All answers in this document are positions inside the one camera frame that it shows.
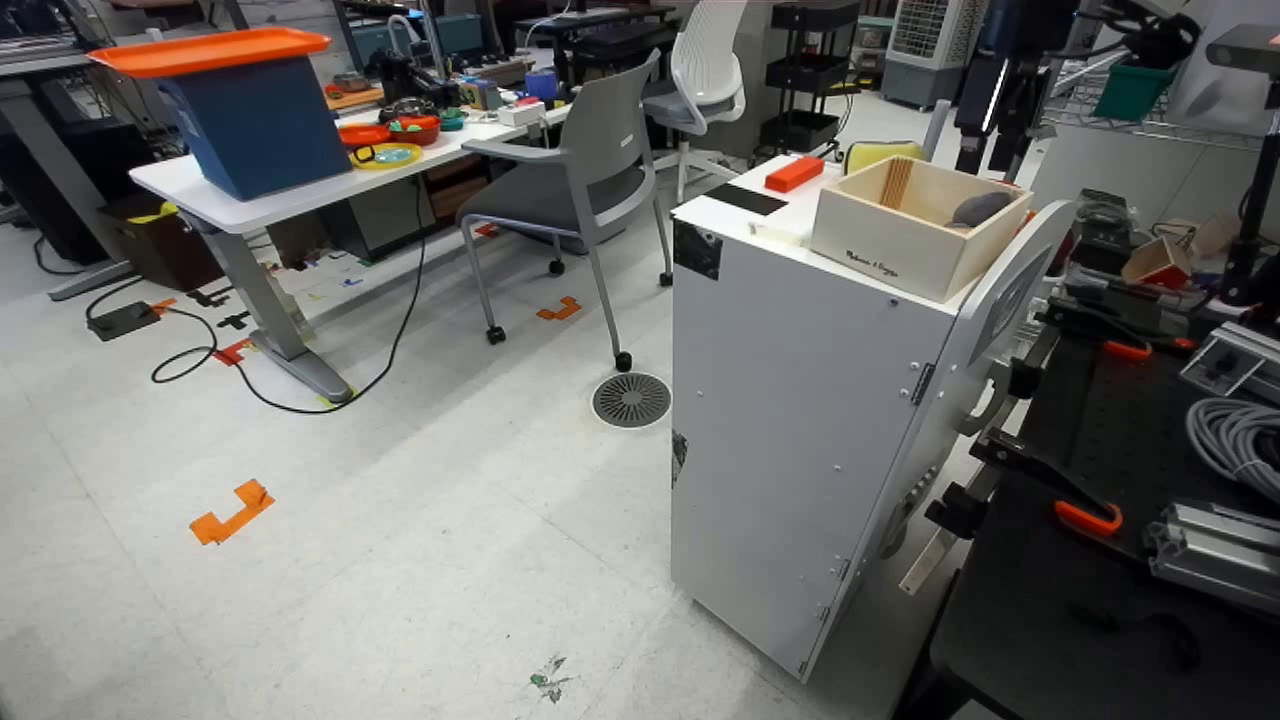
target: wooden box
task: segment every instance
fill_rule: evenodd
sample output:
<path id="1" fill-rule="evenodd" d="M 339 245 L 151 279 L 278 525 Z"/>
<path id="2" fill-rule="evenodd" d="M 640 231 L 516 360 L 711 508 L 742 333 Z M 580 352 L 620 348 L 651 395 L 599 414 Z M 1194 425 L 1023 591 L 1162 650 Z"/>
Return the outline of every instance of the wooden box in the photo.
<path id="1" fill-rule="evenodd" d="M 951 224 L 960 204 L 987 192 L 1010 198 L 975 227 Z M 813 248 L 880 282 L 948 298 L 993 269 L 1028 216 L 1030 198 L 1016 185 L 883 160 L 824 189 Z"/>

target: orange lid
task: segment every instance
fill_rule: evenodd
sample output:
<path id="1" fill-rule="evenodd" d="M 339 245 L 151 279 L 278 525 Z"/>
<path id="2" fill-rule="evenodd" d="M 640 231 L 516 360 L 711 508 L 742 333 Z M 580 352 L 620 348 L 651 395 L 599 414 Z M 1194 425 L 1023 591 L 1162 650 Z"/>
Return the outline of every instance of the orange lid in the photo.
<path id="1" fill-rule="evenodd" d="M 199 73 L 227 73 L 253 67 L 270 61 L 299 61 L 323 52 L 327 37 L 260 25 L 240 32 L 206 32 L 206 37 L 177 37 L 154 43 L 127 43 L 127 47 L 98 47 L 91 61 L 106 62 L 120 75 L 134 80 L 173 80 L 173 75 L 199 75 Z"/>

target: office chair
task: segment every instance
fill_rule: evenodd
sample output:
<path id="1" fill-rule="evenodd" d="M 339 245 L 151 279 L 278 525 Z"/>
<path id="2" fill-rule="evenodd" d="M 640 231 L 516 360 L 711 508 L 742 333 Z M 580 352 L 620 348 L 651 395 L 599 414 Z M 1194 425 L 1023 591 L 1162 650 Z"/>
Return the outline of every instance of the office chair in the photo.
<path id="1" fill-rule="evenodd" d="M 648 204 L 663 252 L 658 286 L 673 286 L 669 224 L 655 192 L 655 171 L 648 165 L 645 130 L 645 83 L 655 61 L 658 52 L 651 52 L 645 62 L 626 73 L 587 80 L 570 98 L 558 148 L 462 143 L 466 152 L 516 165 L 460 208 L 462 245 L 482 303 L 489 342 L 500 342 L 503 326 L 491 320 L 477 224 L 553 235 L 553 277 L 565 270 L 558 245 L 580 240 L 593 256 L 593 277 L 607 320 L 613 362 L 614 372 L 631 372 L 631 357 L 620 348 L 599 269 L 599 240 L 613 224 L 626 219 L 635 208 Z"/>
<path id="2" fill-rule="evenodd" d="M 711 174 L 739 171 L 739 160 L 728 160 L 721 152 L 691 152 L 687 134 L 706 134 L 711 125 L 737 125 L 749 108 L 742 67 L 732 52 L 742 6 L 749 0 L 699 0 L 673 47 L 673 87 L 658 87 L 645 98 L 648 115 L 658 128 L 680 130 L 675 198 L 682 198 L 687 192 L 687 167 Z"/>

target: blue bin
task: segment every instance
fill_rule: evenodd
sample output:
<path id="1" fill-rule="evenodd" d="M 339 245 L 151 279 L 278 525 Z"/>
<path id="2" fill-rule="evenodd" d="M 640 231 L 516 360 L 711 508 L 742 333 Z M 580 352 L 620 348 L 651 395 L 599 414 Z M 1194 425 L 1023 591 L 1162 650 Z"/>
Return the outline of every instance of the blue bin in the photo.
<path id="1" fill-rule="evenodd" d="M 199 171 L 253 198 L 348 171 L 308 61 L 177 75 L 160 83 Z"/>

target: floor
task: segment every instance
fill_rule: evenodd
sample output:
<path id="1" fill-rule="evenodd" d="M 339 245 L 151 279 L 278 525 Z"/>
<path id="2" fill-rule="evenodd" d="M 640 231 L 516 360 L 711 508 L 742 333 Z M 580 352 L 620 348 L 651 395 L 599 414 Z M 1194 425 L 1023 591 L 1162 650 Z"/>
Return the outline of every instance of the floor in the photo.
<path id="1" fill-rule="evenodd" d="M 669 425 L 593 414 L 607 342 L 587 265 L 553 279 L 539 248 L 489 248 L 506 326 L 489 348 L 462 256 L 433 248 L 388 384 L 299 419 L 220 362 L 148 384 L 199 326 L 166 314 L 98 342 L 89 298 L 48 303 L 32 235 L 0 227 L 0 720 L 835 710 L 669 578 Z M 411 265 L 327 256 L 278 279 L 320 314 L 323 357 L 368 379 Z M 651 224 L 603 269 L 635 368 L 669 379 Z M 584 313 L 539 320 L 558 295 Z M 264 357 L 249 372 L 317 403 Z M 237 510 L 240 478 L 276 505 L 196 544 L 189 525 Z"/>

